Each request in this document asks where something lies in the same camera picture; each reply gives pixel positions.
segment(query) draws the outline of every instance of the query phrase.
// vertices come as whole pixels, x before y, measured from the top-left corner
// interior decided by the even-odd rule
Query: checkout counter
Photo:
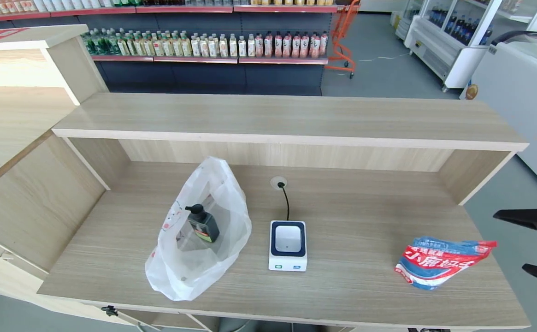
[[[85,31],[0,40],[0,294],[208,332],[220,317],[329,332],[530,325],[493,256],[435,291],[393,271],[414,237],[481,240],[463,205],[528,145],[484,103],[109,93]],[[208,155],[231,165],[252,235],[211,288],[173,302],[152,290],[144,263]],[[284,211],[274,176],[307,223],[305,273],[266,268],[270,221]],[[118,316],[100,311],[109,305]]]

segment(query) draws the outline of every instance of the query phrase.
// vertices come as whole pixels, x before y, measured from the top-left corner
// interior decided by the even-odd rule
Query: black cable
[[[283,189],[283,193],[285,194],[285,200],[287,200],[287,220],[289,220],[289,197],[287,197],[287,192],[285,191],[285,183],[279,182],[278,186],[280,189]]]

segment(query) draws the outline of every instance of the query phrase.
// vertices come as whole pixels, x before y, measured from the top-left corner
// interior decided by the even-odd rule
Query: gray floor
[[[395,39],[388,15],[359,14],[346,45],[358,60],[355,76],[349,80],[345,72],[327,70],[323,82],[325,96],[454,99],[460,93],[458,90],[441,92],[441,81],[415,56],[407,55],[407,49]],[[499,246],[494,250],[496,260],[532,324],[525,331],[537,332],[537,280],[520,268],[524,263],[537,265],[537,232],[494,220],[491,216],[502,208],[537,208],[537,179],[518,158],[506,164],[466,204],[466,210],[484,239],[498,240]],[[224,320],[221,332],[235,330],[243,323],[245,321]],[[268,330],[269,326],[252,322],[242,332],[251,332],[257,327]],[[0,296],[0,332],[26,331],[128,332],[136,329],[53,313]]]

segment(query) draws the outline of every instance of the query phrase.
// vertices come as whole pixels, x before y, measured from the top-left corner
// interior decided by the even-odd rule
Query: snack bag
[[[435,290],[460,271],[486,258],[496,241],[452,242],[434,237],[417,237],[407,246],[395,272],[408,284],[423,290]]]

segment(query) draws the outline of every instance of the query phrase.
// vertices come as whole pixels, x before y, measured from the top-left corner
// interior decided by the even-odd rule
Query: shopping cart
[[[332,32],[332,45],[334,46],[334,56],[328,58],[329,61],[344,60],[344,67],[337,67],[335,65],[326,65],[327,69],[344,70],[350,72],[350,78],[354,76],[354,68],[356,63],[352,60],[352,51],[341,44],[342,39],[346,37],[346,33],[354,21],[354,17],[359,12],[360,0],[352,0],[349,4],[338,7],[336,21],[336,27]]]

